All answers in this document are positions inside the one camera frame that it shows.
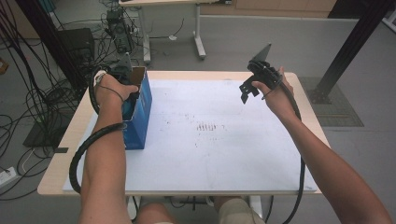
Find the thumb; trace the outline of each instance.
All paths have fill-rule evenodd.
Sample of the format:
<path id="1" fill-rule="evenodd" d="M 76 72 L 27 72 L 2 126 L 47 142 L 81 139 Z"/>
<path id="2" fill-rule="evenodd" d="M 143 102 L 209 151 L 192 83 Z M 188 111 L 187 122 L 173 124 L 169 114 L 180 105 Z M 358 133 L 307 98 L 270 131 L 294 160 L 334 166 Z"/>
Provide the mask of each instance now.
<path id="1" fill-rule="evenodd" d="M 260 81 L 252 81 L 251 85 L 257 89 L 259 89 L 263 95 L 270 92 L 271 90 L 262 82 Z"/>
<path id="2" fill-rule="evenodd" d="M 128 85 L 126 87 L 128 88 L 128 92 L 130 93 L 139 91 L 139 88 L 135 85 Z"/>

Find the leg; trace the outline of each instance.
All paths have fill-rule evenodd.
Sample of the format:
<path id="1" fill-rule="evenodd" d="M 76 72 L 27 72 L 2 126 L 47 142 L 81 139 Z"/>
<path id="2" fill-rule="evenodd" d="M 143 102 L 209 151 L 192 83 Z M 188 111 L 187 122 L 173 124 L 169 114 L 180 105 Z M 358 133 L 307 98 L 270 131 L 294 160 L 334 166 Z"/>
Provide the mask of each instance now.
<path id="1" fill-rule="evenodd" d="M 215 197 L 215 208 L 219 212 L 219 224 L 264 224 L 241 197 Z"/>
<path id="2" fill-rule="evenodd" d="M 195 6 L 195 31 L 193 32 L 193 34 L 194 34 L 195 45 L 197 46 L 197 49 L 198 49 L 198 54 L 201 59 L 204 59 L 206 57 L 206 53 L 205 53 L 204 45 L 202 44 L 202 40 L 201 40 L 201 36 L 200 36 L 200 29 L 201 29 L 200 15 L 201 15 L 201 7 L 199 4 L 196 4 L 196 6 Z"/>
<path id="3" fill-rule="evenodd" d="M 137 14 L 140 20 L 140 32 L 142 32 L 143 37 L 143 61 L 146 64 L 149 64 L 151 62 L 151 54 L 149 51 L 149 35 L 146 33 L 145 15 L 142 7 L 137 9 Z"/>
<path id="4" fill-rule="evenodd" d="M 139 209 L 137 214 L 138 224 L 175 223 L 176 220 L 169 214 L 162 203 L 149 203 Z"/>

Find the hand-mounted device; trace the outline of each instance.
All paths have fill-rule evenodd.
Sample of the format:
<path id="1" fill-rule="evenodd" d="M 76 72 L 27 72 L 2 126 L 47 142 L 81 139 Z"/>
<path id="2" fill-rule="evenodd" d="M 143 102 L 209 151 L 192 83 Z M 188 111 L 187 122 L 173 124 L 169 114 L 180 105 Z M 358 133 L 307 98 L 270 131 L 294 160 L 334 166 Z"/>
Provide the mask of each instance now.
<path id="1" fill-rule="evenodd" d="M 264 49 L 262 49 L 256 56 L 248 62 L 247 69 L 253 73 L 253 76 L 248 78 L 239 89 L 242 92 L 242 102 L 245 104 L 248 100 L 248 94 L 252 93 L 253 96 L 257 96 L 259 91 L 257 88 L 251 85 L 252 81 L 260 81 L 264 83 L 269 89 L 273 90 L 282 81 L 282 75 L 280 75 L 274 67 L 265 61 L 268 52 L 271 48 L 269 43 Z"/>
<path id="2" fill-rule="evenodd" d="M 93 91 L 94 85 L 94 76 L 100 69 L 106 70 L 106 73 L 113 76 L 119 83 L 124 85 L 136 85 L 136 83 L 132 82 L 130 75 L 132 74 L 132 65 L 131 59 L 129 58 L 129 53 L 125 53 L 125 55 L 119 60 L 119 62 L 113 68 L 110 67 L 98 67 L 93 73 L 92 78 L 90 80 L 89 92 L 90 99 L 92 103 L 92 107 L 96 113 L 99 112 L 99 106 L 96 103 L 96 98 Z M 122 119 L 128 120 L 131 119 L 134 113 L 134 105 L 136 104 L 136 99 L 139 98 L 139 91 L 133 92 L 129 95 L 128 99 L 124 101 L 122 104 Z"/>

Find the hand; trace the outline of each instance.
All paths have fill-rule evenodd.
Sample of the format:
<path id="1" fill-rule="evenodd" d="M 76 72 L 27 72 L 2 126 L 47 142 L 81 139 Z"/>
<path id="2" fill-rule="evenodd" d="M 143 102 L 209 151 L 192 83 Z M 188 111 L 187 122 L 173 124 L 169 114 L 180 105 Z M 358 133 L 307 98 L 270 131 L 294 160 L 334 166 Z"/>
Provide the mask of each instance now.
<path id="1" fill-rule="evenodd" d="M 282 75 L 282 81 L 286 85 L 286 87 L 293 93 L 293 87 L 286 80 L 283 66 L 279 68 L 279 73 Z M 265 95 L 265 102 L 271 111 L 280 119 L 287 118 L 288 116 L 295 116 L 293 107 L 286 96 L 286 93 L 283 92 L 280 87 L 276 87 L 271 91 L 264 83 L 259 81 L 253 81 L 251 83 L 252 86 L 259 89 L 263 95 Z"/>
<path id="2" fill-rule="evenodd" d="M 122 104 L 132 92 L 138 90 L 137 86 L 122 85 L 113 76 L 105 74 L 95 86 L 95 97 L 99 105 L 106 101 L 120 101 Z"/>

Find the shorts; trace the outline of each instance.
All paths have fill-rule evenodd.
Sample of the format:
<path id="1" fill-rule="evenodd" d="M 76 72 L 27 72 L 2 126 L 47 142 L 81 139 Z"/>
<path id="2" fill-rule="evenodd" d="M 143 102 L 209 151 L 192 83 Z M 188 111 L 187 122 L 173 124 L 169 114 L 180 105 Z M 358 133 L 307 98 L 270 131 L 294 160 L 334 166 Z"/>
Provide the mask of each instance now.
<path id="1" fill-rule="evenodd" d="M 242 199 L 231 199 L 219 211 L 219 224 L 265 224 Z"/>

